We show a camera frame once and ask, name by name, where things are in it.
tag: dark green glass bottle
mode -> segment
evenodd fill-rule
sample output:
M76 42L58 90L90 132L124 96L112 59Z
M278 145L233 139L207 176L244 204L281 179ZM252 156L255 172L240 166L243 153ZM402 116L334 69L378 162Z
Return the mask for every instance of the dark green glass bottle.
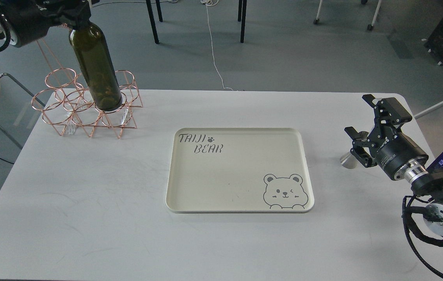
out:
M96 107L103 111L119 108L121 92L102 30L88 21L70 32L69 41Z

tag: white table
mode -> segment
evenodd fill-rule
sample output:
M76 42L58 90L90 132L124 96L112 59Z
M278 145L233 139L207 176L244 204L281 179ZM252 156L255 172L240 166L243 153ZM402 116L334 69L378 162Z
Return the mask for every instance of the white table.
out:
M139 129L59 137L38 122L0 192L0 279L437 280L407 245L405 181L343 168L362 94L141 91ZM374 94L377 98L401 96ZM181 128L296 128L315 195L307 213L178 214L165 204ZM430 152L417 124L404 127ZM416 243L443 271L443 249Z

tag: cream serving tray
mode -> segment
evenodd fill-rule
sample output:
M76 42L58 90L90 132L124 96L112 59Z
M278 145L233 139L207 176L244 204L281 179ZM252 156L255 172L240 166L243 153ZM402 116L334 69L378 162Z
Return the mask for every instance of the cream serving tray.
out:
M184 128L174 136L173 212L307 212L313 204L297 130Z

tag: bear face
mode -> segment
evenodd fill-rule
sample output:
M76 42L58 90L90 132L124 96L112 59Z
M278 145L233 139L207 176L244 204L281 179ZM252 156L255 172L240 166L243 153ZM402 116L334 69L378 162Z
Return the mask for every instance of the bear face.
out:
M292 174L289 178L277 178L273 174L267 174L264 178L266 183L263 199L266 204L273 208L304 209L308 202L308 195L303 190L303 178L298 174Z

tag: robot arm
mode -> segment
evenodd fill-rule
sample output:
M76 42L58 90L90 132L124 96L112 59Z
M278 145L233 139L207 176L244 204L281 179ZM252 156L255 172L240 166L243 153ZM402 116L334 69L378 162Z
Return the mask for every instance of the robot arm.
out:
M77 29L90 16L87 0L0 0L0 52L40 39L56 25Z
M402 126L412 120L412 116L395 98L376 100L371 94L362 97L374 109L374 128L371 133L357 132L353 127L345 128L352 139L350 153L364 167L379 165L391 180L407 180L413 195L403 200L402 218L409 244L413 247L409 231L423 242L443 247L443 239L430 238L424 235L412 214L423 215L426 226L443 238L443 152L427 168L428 155L412 140L402 133ZM430 196L425 207L411 206L421 196ZM435 274L443 274L423 263Z

